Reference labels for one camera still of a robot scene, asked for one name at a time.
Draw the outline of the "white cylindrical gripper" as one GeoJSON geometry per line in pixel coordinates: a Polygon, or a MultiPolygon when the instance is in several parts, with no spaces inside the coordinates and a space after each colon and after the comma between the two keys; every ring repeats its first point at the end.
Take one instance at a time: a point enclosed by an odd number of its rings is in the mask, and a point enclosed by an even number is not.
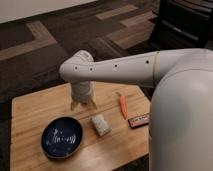
{"type": "Polygon", "coordinates": [[[73,111],[78,106],[79,102],[89,103],[92,108],[97,109],[96,103],[92,100],[93,86],[90,81],[72,83],[71,88],[71,97],[74,100],[73,102],[71,102],[71,111],[73,111]]]}

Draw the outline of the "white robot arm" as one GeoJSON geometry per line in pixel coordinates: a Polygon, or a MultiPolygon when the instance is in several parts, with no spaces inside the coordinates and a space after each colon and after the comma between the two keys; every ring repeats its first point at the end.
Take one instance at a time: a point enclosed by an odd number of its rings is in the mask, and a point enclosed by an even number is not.
{"type": "Polygon", "coordinates": [[[71,84],[153,87],[149,171],[213,171],[213,50],[160,50],[99,62],[80,50],[59,73],[71,84]]]}

